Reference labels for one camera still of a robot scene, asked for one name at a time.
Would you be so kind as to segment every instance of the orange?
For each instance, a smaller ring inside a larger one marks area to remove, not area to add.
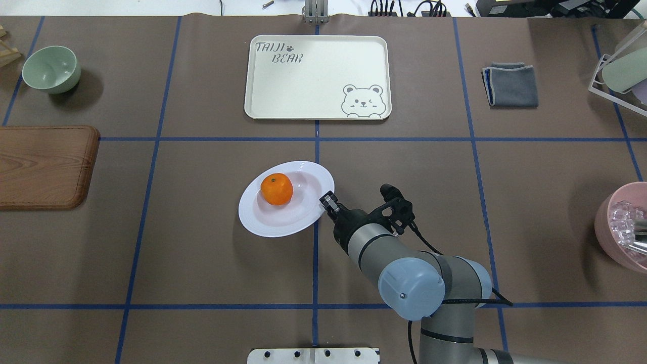
[[[292,198],[292,182],[285,174],[271,174],[261,183],[261,193],[271,205],[284,205]]]

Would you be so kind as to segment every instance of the green cup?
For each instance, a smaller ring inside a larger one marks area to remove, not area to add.
[[[32,54],[23,66],[23,80],[46,93],[64,93],[79,82],[81,66],[70,49],[60,45],[45,47]]]

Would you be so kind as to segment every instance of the robotic arm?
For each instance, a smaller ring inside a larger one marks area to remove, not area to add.
[[[369,214],[347,209],[332,192],[320,201],[334,222],[335,241],[384,302],[402,318],[422,321],[421,364],[562,363],[475,348],[475,308],[492,293],[489,274],[469,259],[412,251],[403,245],[397,236],[407,226],[419,235],[413,205],[391,185],[382,185],[380,193],[386,203]]]

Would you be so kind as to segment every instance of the brown wooden cutting board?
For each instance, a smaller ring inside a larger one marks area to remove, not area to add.
[[[92,126],[0,128],[0,210],[64,210],[87,196],[99,131]]]

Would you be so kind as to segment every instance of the folded towel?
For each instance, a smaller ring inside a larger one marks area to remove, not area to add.
[[[483,83],[491,106],[539,106],[534,68],[522,62],[496,63],[483,69]]]

